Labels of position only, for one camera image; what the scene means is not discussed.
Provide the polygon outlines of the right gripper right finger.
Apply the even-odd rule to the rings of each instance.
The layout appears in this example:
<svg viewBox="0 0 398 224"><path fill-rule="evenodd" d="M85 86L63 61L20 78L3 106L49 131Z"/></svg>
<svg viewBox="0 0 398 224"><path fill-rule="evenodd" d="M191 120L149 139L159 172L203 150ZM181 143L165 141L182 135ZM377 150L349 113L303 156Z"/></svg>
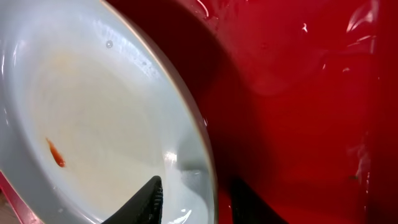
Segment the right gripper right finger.
<svg viewBox="0 0 398 224"><path fill-rule="evenodd" d="M231 207L234 224L287 224L247 183L231 183Z"/></svg>

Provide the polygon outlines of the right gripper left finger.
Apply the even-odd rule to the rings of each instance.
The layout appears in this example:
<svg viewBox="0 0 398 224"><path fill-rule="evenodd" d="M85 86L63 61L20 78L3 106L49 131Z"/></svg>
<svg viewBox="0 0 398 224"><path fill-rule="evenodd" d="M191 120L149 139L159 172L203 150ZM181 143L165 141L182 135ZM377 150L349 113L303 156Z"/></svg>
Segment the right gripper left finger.
<svg viewBox="0 0 398 224"><path fill-rule="evenodd" d="M155 175L102 224L161 224L163 201L162 180Z"/></svg>

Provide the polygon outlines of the light blue plate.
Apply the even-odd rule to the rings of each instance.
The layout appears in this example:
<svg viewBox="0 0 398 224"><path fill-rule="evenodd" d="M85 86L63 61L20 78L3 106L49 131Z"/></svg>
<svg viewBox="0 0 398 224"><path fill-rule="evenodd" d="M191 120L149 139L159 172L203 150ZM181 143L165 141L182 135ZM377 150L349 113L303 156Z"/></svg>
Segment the light blue plate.
<svg viewBox="0 0 398 224"><path fill-rule="evenodd" d="M217 223L180 74L105 1L1 2L1 172L44 223L102 223L160 177L162 223Z"/></svg>

